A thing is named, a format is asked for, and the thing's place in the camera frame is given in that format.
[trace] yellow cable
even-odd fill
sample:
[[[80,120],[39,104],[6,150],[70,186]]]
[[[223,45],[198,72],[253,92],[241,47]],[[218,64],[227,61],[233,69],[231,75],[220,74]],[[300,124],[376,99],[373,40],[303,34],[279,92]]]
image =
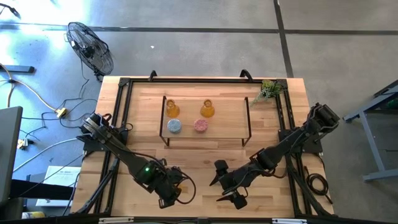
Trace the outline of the yellow cable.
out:
[[[2,68],[7,72],[8,76],[9,76],[9,79],[12,80],[11,74],[8,72],[8,70],[6,69],[6,67],[5,67],[2,63],[0,63],[0,65],[1,65]],[[31,87],[29,87],[28,85],[26,85],[25,83],[23,83],[23,82],[21,82],[21,81],[15,80],[15,82],[18,82],[18,83],[20,83],[20,84],[26,86],[26,88],[28,88],[30,91],[32,91],[32,92],[38,97],[38,99],[39,99],[42,103],[44,103],[44,105],[45,105],[46,107],[48,107],[48,108],[50,108],[51,110],[55,111],[55,108],[53,108],[53,107],[51,107],[50,105],[48,105],[48,104],[39,96],[39,94],[37,94]],[[11,93],[12,93],[12,90],[13,90],[13,89],[14,89],[14,84],[11,83],[11,89],[10,89],[10,92],[8,93],[8,99],[7,99],[7,107],[10,107]]]

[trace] gray floor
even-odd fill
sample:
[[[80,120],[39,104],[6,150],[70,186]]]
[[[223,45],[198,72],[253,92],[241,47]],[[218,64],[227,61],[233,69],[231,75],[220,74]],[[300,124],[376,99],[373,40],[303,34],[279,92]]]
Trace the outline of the gray floor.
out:
[[[7,10],[2,22],[116,27],[232,27],[277,28],[271,0],[218,1],[10,1],[22,15],[14,19]],[[286,29],[396,30],[398,2],[394,0],[280,0]],[[51,105],[77,96],[83,83],[80,60],[60,31],[0,30],[0,61],[32,65],[34,75],[15,75],[37,90]],[[114,57],[112,75],[236,76],[243,68],[255,77],[286,77],[279,34],[198,34],[97,32]],[[343,116],[371,99],[373,93],[398,78],[397,36],[288,35],[294,77],[304,78],[310,104],[326,103]],[[84,66],[90,81],[84,98],[96,98],[100,84]],[[5,106],[9,86],[0,87]],[[69,102],[69,107],[77,102]],[[22,105],[24,116],[39,117],[48,109],[23,86],[14,90],[11,105]],[[95,108],[85,102],[71,114],[77,118]],[[22,129],[38,128],[41,121],[23,120]],[[41,140],[18,151],[16,166],[45,147],[75,137],[78,129],[47,121],[37,131]],[[16,173],[45,172],[49,165],[64,165],[81,153],[80,142],[66,143],[43,153]],[[335,212],[342,217],[398,221],[398,179],[370,184],[362,175],[377,170],[359,121],[341,123],[323,140],[326,174]]]

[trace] electric fan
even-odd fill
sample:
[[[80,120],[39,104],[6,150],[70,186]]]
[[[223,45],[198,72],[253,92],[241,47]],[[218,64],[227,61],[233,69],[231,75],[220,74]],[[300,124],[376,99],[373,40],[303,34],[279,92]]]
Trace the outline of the electric fan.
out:
[[[77,56],[94,71],[98,81],[101,82],[98,77],[112,72],[113,60],[109,47],[90,28],[81,22],[70,22],[67,38]]]

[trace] gray metal stand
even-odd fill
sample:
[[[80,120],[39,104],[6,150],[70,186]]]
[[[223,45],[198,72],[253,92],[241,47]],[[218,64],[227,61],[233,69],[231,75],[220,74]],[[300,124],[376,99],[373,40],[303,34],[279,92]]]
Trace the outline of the gray metal stand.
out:
[[[375,135],[372,133],[371,127],[368,122],[368,113],[371,113],[374,111],[374,108],[377,108],[379,105],[392,100],[393,97],[398,95],[398,85],[396,86],[389,86],[388,90],[385,91],[384,93],[378,95],[375,97],[372,101],[370,101],[368,104],[360,107],[357,111],[354,113],[351,113],[349,115],[346,115],[343,119],[346,123],[350,123],[353,119],[355,118],[361,118],[363,128],[366,133],[366,137],[369,141],[369,145],[372,149],[372,153],[374,156],[374,159],[377,164],[377,168],[379,169],[378,172],[370,173],[368,175],[363,176],[363,180],[370,181],[370,180],[376,180],[376,179],[382,179],[382,178],[387,178],[387,177],[398,177],[398,169],[390,169],[386,170],[384,167],[383,161],[380,157],[379,149],[377,148],[377,144],[375,142]]]

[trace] green plant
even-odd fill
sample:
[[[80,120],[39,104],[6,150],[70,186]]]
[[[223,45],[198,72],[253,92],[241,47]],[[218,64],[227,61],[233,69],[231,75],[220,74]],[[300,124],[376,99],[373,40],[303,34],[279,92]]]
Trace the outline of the green plant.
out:
[[[263,80],[261,84],[261,90],[259,94],[250,102],[250,107],[255,105],[259,100],[264,99],[268,100],[268,98],[272,98],[277,96],[280,93],[282,86],[271,80]]]

